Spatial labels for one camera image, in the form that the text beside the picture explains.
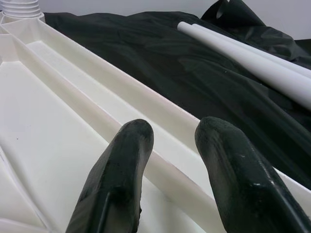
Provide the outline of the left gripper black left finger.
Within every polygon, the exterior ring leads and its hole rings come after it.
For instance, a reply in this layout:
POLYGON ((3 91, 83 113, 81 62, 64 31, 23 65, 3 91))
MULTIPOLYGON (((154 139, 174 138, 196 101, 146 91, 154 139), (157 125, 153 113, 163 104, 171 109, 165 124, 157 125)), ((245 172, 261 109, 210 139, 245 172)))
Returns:
POLYGON ((146 120, 120 128, 87 177, 68 233, 137 232, 142 177, 153 145, 154 132, 146 120))

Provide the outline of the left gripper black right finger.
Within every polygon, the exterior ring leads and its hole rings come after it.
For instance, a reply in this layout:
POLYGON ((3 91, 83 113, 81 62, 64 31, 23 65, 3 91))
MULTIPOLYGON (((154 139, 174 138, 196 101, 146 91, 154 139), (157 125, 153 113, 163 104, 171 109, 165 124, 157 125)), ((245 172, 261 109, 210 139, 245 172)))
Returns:
POLYGON ((212 116, 195 143, 228 233, 308 233, 311 221, 272 165, 239 128, 212 116))

